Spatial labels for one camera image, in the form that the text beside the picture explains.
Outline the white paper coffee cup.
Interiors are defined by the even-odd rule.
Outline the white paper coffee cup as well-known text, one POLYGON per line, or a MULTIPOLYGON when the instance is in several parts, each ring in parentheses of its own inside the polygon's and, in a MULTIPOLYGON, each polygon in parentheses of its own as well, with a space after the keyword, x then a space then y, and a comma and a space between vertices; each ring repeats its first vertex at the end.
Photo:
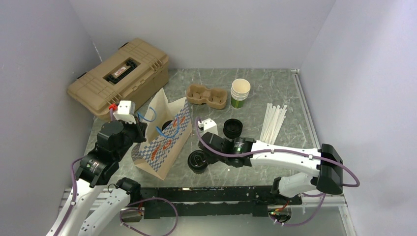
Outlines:
POLYGON ((206 168, 203 168, 203 169, 192 169, 192 171, 193 171, 193 173, 200 175, 200 174, 202 174, 202 173, 204 173, 206 171, 206 168))

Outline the blue checkered paper bag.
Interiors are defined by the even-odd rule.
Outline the blue checkered paper bag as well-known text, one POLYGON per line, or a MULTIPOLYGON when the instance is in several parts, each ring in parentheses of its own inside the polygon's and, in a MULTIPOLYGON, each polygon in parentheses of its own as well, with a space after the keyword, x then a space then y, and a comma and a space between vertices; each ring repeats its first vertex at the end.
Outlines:
POLYGON ((131 151, 134 165, 164 180, 192 131, 192 116, 186 97, 169 102, 164 89, 151 100, 140 121, 146 123, 146 141, 131 151), (172 120, 163 131, 162 125, 172 120))

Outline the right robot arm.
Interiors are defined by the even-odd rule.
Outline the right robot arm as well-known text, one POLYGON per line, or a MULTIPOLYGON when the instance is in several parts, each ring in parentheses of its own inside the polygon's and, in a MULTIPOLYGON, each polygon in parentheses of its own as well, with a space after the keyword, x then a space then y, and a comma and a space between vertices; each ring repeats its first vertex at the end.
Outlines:
POLYGON ((274 179, 271 198, 277 204, 313 190, 331 195, 343 192, 343 160, 329 144, 322 144, 320 148, 299 149, 245 137, 230 141, 207 132, 199 137, 199 148, 208 164, 222 162, 236 168, 259 165, 296 170, 295 175, 274 179))

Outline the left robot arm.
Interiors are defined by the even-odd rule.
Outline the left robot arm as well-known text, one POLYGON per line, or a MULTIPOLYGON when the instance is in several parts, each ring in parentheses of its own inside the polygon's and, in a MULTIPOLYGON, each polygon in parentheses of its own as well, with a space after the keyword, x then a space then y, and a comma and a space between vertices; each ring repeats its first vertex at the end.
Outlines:
POLYGON ((97 236, 124 206, 133 207, 140 202, 140 185, 124 178, 122 186, 89 213, 130 147, 146 141, 146 128, 147 124, 137 118, 133 123, 115 120, 102 125, 94 149, 76 160, 79 162, 76 170, 70 170, 72 190, 47 235, 97 236))

